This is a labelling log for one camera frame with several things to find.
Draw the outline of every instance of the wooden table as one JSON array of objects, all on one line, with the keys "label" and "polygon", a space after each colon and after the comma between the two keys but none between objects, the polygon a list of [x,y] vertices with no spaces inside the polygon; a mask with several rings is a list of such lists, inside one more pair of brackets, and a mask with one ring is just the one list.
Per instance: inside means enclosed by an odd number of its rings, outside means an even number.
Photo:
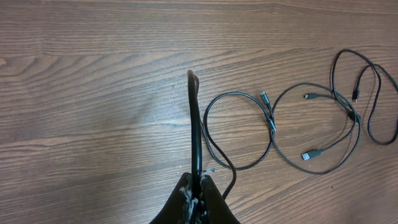
[{"label": "wooden table", "polygon": [[[394,0],[0,1],[0,223],[150,222],[190,171],[188,69],[201,81],[202,114],[227,91],[259,99],[265,90],[274,102],[298,82],[328,86],[343,48],[398,80],[397,21]],[[349,54],[338,64],[348,98],[364,65]],[[389,139],[398,97],[382,82],[373,130]],[[354,104],[366,121],[375,83],[366,72]],[[282,99],[276,141],[294,162],[324,170],[349,139],[313,161],[300,154],[351,123],[332,100],[305,101],[311,91],[319,92],[302,87]],[[236,166],[269,141],[260,109],[239,97],[217,102],[209,123]],[[365,122],[352,158],[322,176],[272,149],[238,172],[226,201],[242,223],[398,223],[397,148],[374,144]],[[224,191],[232,173],[205,147],[203,166],[216,168]]]}]

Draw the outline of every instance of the wood grain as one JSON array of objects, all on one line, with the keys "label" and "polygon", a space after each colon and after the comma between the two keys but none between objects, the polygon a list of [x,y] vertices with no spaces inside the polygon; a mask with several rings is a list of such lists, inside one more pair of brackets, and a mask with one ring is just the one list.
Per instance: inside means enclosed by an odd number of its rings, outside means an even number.
[{"label": "wood grain", "polygon": [[[0,2],[0,223],[148,223],[190,171],[186,71],[199,104],[227,91],[272,102],[298,82],[329,85],[334,55],[349,47],[398,65],[395,1],[11,1]],[[349,98],[364,62],[344,54],[338,90]],[[389,139],[398,98],[383,77],[373,119]],[[374,76],[355,104],[369,116]],[[314,161],[300,154],[346,133],[331,100],[289,92],[275,111],[286,156],[325,170],[349,139]],[[269,141],[261,111],[239,97],[217,102],[210,132],[237,165]],[[220,191],[231,180],[203,150]],[[271,150],[238,180],[227,203],[242,223],[398,223],[397,144],[377,146],[364,124],[356,152],[328,175],[308,175]]]}]

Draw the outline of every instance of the tangled cable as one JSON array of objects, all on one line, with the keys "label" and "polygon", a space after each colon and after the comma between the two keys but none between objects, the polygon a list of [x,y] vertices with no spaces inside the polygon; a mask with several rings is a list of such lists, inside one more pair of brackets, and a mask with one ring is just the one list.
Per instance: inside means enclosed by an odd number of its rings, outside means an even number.
[{"label": "tangled cable", "polygon": [[[398,93],[398,85],[397,85],[396,81],[388,74],[388,72],[382,66],[372,63],[372,61],[370,61],[370,59],[368,59],[364,55],[362,55],[362,54],[360,54],[360,53],[358,53],[358,52],[356,52],[354,50],[350,50],[350,49],[341,50],[341,51],[339,51],[337,53],[337,55],[334,58],[333,63],[332,63],[332,67],[331,67],[331,88],[328,88],[328,87],[325,87],[325,86],[322,86],[322,85],[319,85],[319,84],[316,84],[316,83],[298,83],[298,84],[295,84],[295,85],[289,87],[284,92],[282,92],[282,94],[279,95],[279,97],[276,99],[276,101],[275,101],[275,103],[274,103],[274,105],[272,107],[271,107],[271,103],[270,103],[270,101],[269,101],[269,99],[268,99],[268,97],[267,97],[267,95],[266,95],[266,93],[264,91],[261,92],[261,99],[262,99],[262,102],[265,105],[265,107],[264,107],[264,105],[262,103],[260,103],[260,101],[256,100],[254,97],[252,97],[252,96],[250,96],[250,95],[248,95],[246,93],[241,93],[241,92],[237,92],[237,91],[229,92],[229,93],[223,93],[223,94],[217,96],[214,100],[212,100],[210,102],[210,104],[208,105],[208,107],[207,107],[207,109],[205,111],[205,114],[203,116],[203,123],[200,124],[201,130],[202,130],[202,133],[203,133],[203,135],[205,137],[207,148],[208,148],[211,156],[214,158],[214,160],[217,163],[219,163],[221,166],[223,166],[225,168],[228,168],[228,169],[231,169],[233,171],[233,179],[232,179],[231,183],[228,185],[228,187],[226,188],[226,190],[225,190],[225,192],[223,194],[223,198],[226,198],[228,196],[229,192],[231,191],[231,189],[233,188],[233,185],[236,182],[236,171],[237,170],[249,169],[249,168],[252,168],[255,165],[257,165],[258,163],[260,163],[262,160],[264,160],[267,157],[267,155],[268,155],[268,153],[269,153],[269,151],[270,151],[272,146],[275,147],[276,151],[280,154],[280,156],[289,165],[291,165],[292,167],[294,167],[294,168],[296,168],[298,170],[301,170],[303,172],[309,173],[309,174],[317,174],[317,175],[328,174],[328,173],[336,170],[337,168],[342,166],[348,160],[348,158],[354,153],[354,150],[358,146],[359,137],[361,135],[361,130],[362,130],[361,117],[356,112],[354,106],[349,102],[349,100],[347,98],[345,98],[342,94],[340,94],[338,91],[336,91],[336,85],[335,85],[335,70],[336,70],[337,61],[338,61],[340,55],[342,53],[344,53],[344,52],[349,52],[349,53],[355,54],[355,55],[361,57],[364,61],[366,61],[368,63],[368,65],[365,66],[361,70],[361,72],[359,73],[358,78],[356,80],[356,83],[355,83],[355,86],[354,86],[353,95],[352,95],[352,100],[353,101],[358,101],[358,99],[359,99],[359,83],[361,81],[361,78],[362,78],[364,72],[368,68],[371,68],[374,71],[374,73],[377,75],[378,80],[379,80],[378,89],[377,89],[376,96],[375,96],[375,99],[374,99],[374,102],[373,102],[373,107],[372,107],[372,110],[371,110],[371,112],[369,114],[369,118],[368,118],[368,133],[369,133],[370,138],[376,144],[379,144],[379,145],[388,145],[388,144],[393,143],[397,139],[397,135],[398,135],[398,119],[397,119],[397,126],[396,126],[395,133],[394,133],[392,139],[390,139],[389,141],[382,142],[382,141],[377,140],[373,136],[373,132],[371,131],[372,118],[373,118],[374,110],[376,109],[377,100],[379,98],[379,93],[380,93],[380,90],[381,90],[381,76],[380,76],[378,68],[382,70],[383,74],[385,74],[385,76],[390,80],[390,82],[393,84],[394,88],[396,89],[396,91]],[[321,88],[323,90],[329,91],[330,94],[331,94],[331,95],[321,95],[321,94],[318,94],[318,93],[308,93],[308,94],[304,95],[304,98],[306,100],[312,100],[312,99],[319,98],[319,97],[329,98],[329,99],[335,100],[335,101],[337,101],[339,103],[339,105],[341,105],[345,109],[345,111],[347,112],[347,116],[351,120],[353,120],[353,124],[351,126],[351,129],[343,137],[339,138],[337,141],[335,141],[334,143],[331,143],[327,147],[324,147],[322,149],[312,149],[312,150],[309,150],[309,151],[303,153],[302,154],[302,158],[304,160],[308,160],[308,159],[311,159],[313,157],[319,156],[321,153],[325,152],[326,150],[331,149],[333,146],[337,145],[338,143],[340,143],[341,141],[343,141],[344,139],[349,137],[353,133],[356,124],[358,124],[358,135],[356,137],[356,140],[355,140],[355,143],[354,143],[353,147],[351,148],[351,150],[349,150],[348,155],[345,156],[345,157],[342,157],[340,159],[339,163],[337,163],[337,165],[335,165],[334,167],[332,167],[332,168],[330,168],[328,170],[325,170],[323,172],[315,172],[315,171],[307,170],[307,169],[304,169],[304,168],[298,166],[297,164],[293,163],[292,161],[290,161],[283,154],[283,152],[279,149],[279,147],[278,147],[278,145],[277,145],[277,143],[275,141],[276,126],[275,126],[275,119],[274,119],[274,111],[276,109],[276,106],[278,105],[278,102],[282,99],[282,97],[287,92],[289,92],[290,90],[292,90],[294,88],[297,88],[298,86],[303,86],[303,85],[314,86],[314,87],[317,87],[317,88]],[[268,124],[268,127],[269,127],[269,138],[270,138],[270,141],[269,141],[268,146],[267,146],[266,150],[264,151],[263,155],[260,158],[258,158],[256,161],[254,161],[253,163],[251,163],[251,164],[249,164],[247,166],[235,167],[232,164],[232,162],[228,159],[226,154],[217,145],[217,143],[214,142],[214,140],[212,139],[212,137],[210,135],[210,132],[208,130],[208,114],[210,112],[211,107],[214,105],[214,103],[217,100],[219,100],[219,99],[221,99],[223,97],[226,97],[226,96],[244,96],[246,98],[249,98],[250,100],[255,102],[260,107],[260,109],[264,113],[264,116],[266,117],[266,121],[267,121],[267,124]],[[221,156],[223,156],[223,158],[227,161],[228,165],[225,164],[224,162],[222,162],[221,160],[219,160],[216,157],[215,153],[212,150],[212,147],[211,147],[210,143],[212,145],[214,145],[214,147],[221,154]]]}]

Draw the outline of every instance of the black object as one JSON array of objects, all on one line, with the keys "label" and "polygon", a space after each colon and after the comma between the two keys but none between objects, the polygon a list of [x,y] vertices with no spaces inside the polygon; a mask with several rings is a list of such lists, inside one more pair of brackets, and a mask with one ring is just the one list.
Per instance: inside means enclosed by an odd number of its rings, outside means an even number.
[{"label": "black object", "polygon": [[[184,173],[152,224],[239,223],[209,175],[201,168],[201,130],[197,94],[199,79],[188,71],[188,97],[192,132],[192,174]],[[231,161],[225,156],[229,165]]]}]

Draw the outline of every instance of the wooden surface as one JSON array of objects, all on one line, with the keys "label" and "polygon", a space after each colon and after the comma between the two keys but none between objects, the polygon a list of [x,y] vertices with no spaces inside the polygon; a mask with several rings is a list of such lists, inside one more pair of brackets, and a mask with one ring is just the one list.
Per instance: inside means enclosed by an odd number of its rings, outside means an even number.
[{"label": "wooden surface", "polygon": [[[0,1],[0,223],[148,223],[190,171],[188,69],[202,114],[227,91],[275,101],[298,82],[329,85],[343,48],[397,80],[397,21],[395,0]],[[363,65],[352,55],[338,64],[348,98]],[[361,82],[362,117],[374,82],[371,72]],[[314,161],[300,154],[333,141],[346,116],[331,100],[304,101],[310,91],[280,102],[276,140],[324,170],[349,139]],[[377,106],[373,130],[389,139],[398,98],[384,77]],[[236,166],[269,140],[260,109],[242,98],[217,102],[209,122]],[[375,145],[365,128],[352,158],[324,176],[273,149],[238,172],[226,201],[242,223],[398,223],[397,148]],[[224,191],[231,171],[205,148],[203,161]]]}]

